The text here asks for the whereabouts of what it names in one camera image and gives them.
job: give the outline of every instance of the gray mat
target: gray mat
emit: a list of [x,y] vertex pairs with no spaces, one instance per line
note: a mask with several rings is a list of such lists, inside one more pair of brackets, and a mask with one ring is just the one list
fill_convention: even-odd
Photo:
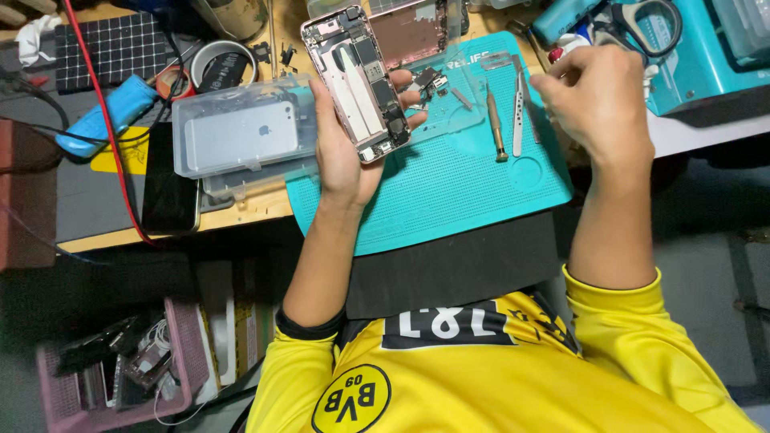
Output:
[[491,299],[559,274],[550,211],[353,258],[349,319]]
[[[54,55],[53,33],[44,34],[41,45],[43,52]],[[189,47],[188,43],[179,43],[179,49],[183,52],[187,47]],[[21,69],[16,42],[0,45],[0,66],[8,71]],[[31,76],[49,77],[49,82],[44,84],[42,89],[61,104],[72,124],[97,103],[93,91],[59,95],[55,90],[55,62],[48,62],[40,58],[25,71]],[[156,102],[134,125],[150,126],[159,109],[160,102]],[[0,94],[0,114],[22,122],[38,123],[55,128],[62,126],[59,116],[52,107],[23,92]],[[170,121],[170,119],[169,111],[163,120]],[[141,212],[145,177],[142,175],[131,175],[130,177],[136,193],[136,204]],[[131,219],[123,202],[120,183],[114,173],[95,172],[91,170],[88,163],[75,164],[65,159],[59,166],[57,178],[57,242],[110,233],[131,227]],[[212,206],[211,203],[204,200],[201,211],[208,212],[227,208],[233,203],[230,201]]]

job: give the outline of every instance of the screwdriver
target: screwdriver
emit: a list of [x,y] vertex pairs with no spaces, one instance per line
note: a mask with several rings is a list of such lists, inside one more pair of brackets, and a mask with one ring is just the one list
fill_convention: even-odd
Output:
[[492,124],[492,135],[494,135],[494,146],[497,147],[497,158],[495,161],[504,163],[508,161],[508,154],[503,147],[503,136],[500,133],[500,117],[497,115],[497,104],[494,101],[494,95],[487,82],[487,108],[489,109],[489,123]]
[[[182,56],[196,45],[197,43],[190,46],[182,53]],[[120,87],[107,96],[105,102],[107,103],[110,119],[115,127],[115,133],[120,134],[126,128],[131,126],[131,124],[139,118],[139,115],[155,103],[155,98],[158,96],[158,93],[152,86],[155,85],[158,75],[174,65],[177,60],[179,59],[174,59],[170,65],[166,66],[161,72],[147,81],[136,74],[131,75],[129,79],[120,85]],[[107,125],[105,125],[104,116],[102,116],[102,107],[97,104],[83,117],[78,119],[74,125],[70,126],[69,129],[67,129],[67,132],[78,136],[106,140]],[[97,144],[88,143],[63,134],[58,134],[56,136],[56,143],[67,152],[86,159],[94,156],[107,144],[106,142]]]

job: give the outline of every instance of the plastic basket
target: plastic basket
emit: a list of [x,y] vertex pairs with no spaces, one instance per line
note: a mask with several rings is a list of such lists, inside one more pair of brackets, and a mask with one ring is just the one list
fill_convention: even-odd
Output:
[[[198,325],[195,304],[181,304],[165,299],[166,320],[169,322],[174,362],[171,370],[181,382],[181,392],[173,400],[158,399],[158,417],[174,415],[187,409],[193,395],[209,378],[206,352]],[[57,378],[54,374],[59,363],[57,350],[50,345],[38,346],[38,374],[45,421],[51,433],[104,431],[154,419],[153,400],[125,411],[104,406],[83,411],[78,402],[75,375]]]

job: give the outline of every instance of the man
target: man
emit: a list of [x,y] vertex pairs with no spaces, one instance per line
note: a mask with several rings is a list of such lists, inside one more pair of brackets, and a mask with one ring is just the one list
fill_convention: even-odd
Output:
[[[321,200],[247,431],[757,431],[663,308],[642,73],[638,54],[584,47],[531,79],[593,163],[563,269],[582,349],[536,293],[522,291],[338,336],[358,224],[383,161],[359,164],[329,93],[312,82]],[[409,73],[391,79],[403,85]],[[408,106],[419,96],[400,98]]]

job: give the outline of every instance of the desk surface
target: desk surface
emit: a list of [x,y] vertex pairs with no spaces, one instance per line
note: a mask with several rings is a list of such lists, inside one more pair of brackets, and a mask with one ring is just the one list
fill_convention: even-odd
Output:
[[[281,43],[285,46],[293,44],[299,47],[297,53],[292,58],[291,65],[300,72],[309,72],[315,75],[313,66],[310,63],[310,57],[301,47],[300,25],[308,19],[306,13],[306,4],[304,0],[287,0],[273,2],[273,16],[276,27],[276,46]],[[480,14],[470,14],[470,31],[463,39],[477,38],[494,32],[504,30],[505,24],[513,17],[526,20],[527,17],[537,14],[536,8],[512,7],[502,11],[490,10]],[[104,18],[113,18],[134,13],[128,9],[116,8],[110,4],[101,4],[93,9],[78,12],[78,18],[82,21],[94,21]],[[0,39],[8,38],[7,34],[0,33]],[[270,43],[270,32],[265,31],[254,44],[267,41]],[[525,41],[520,41],[523,60],[533,72],[542,71],[537,57]],[[269,79],[272,74],[271,65],[265,63],[259,64],[260,80]],[[228,209],[217,210],[201,215],[199,231],[214,230],[223,227],[237,226],[240,224],[255,223],[258,221],[269,220],[278,217],[287,217],[293,215],[289,204],[289,196],[286,193],[286,187],[283,183],[276,183],[272,187],[266,188],[266,192],[236,202]],[[70,252],[79,252],[95,250],[105,247],[113,247],[127,243],[140,242],[139,235],[133,228],[118,230],[111,233],[100,234],[93,237],[85,237],[77,240],[62,242],[59,246]]]
[[[363,0],[363,3],[366,6],[368,0]],[[315,75],[310,58],[304,49],[301,49],[303,45],[300,41],[299,28],[308,19],[305,1],[274,0],[273,4],[276,47],[280,52],[281,43],[285,46],[293,44],[298,48],[298,51],[292,59],[292,66],[300,72],[308,72]],[[470,31],[463,37],[463,40],[503,31],[506,23],[512,18],[518,18],[523,22],[531,22],[539,12],[540,9],[536,7],[525,8],[524,6],[517,5],[501,10],[488,9],[481,13],[471,13],[469,14]],[[128,9],[116,8],[105,3],[97,5],[95,8],[77,12],[77,16],[81,22],[86,22],[130,15],[132,13],[134,12]],[[14,37],[15,32],[0,31],[0,40],[9,40]],[[262,41],[270,43],[270,32],[268,30],[254,43],[261,43]],[[542,68],[537,62],[537,57],[529,44],[522,39],[518,39],[518,42],[527,67],[532,72],[541,72]],[[260,63],[259,75],[260,80],[270,78],[272,75],[271,66]],[[693,115],[701,116],[700,113],[693,113]],[[760,116],[749,113],[739,120],[733,121],[732,118],[728,120],[716,119],[707,126],[703,126],[702,122],[700,126],[693,126],[698,123],[690,122],[687,119],[656,117],[651,112],[648,112],[650,134],[657,150],[657,156],[684,152],[770,131],[770,113],[763,113]],[[292,214],[285,185],[283,183],[276,183],[267,188],[266,192],[236,202],[229,209],[204,213],[201,215],[199,231],[254,223],[277,217],[287,217]],[[134,229],[127,228],[98,236],[70,240],[60,243],[59,246],[74,253],[139,241],[139,236]]]

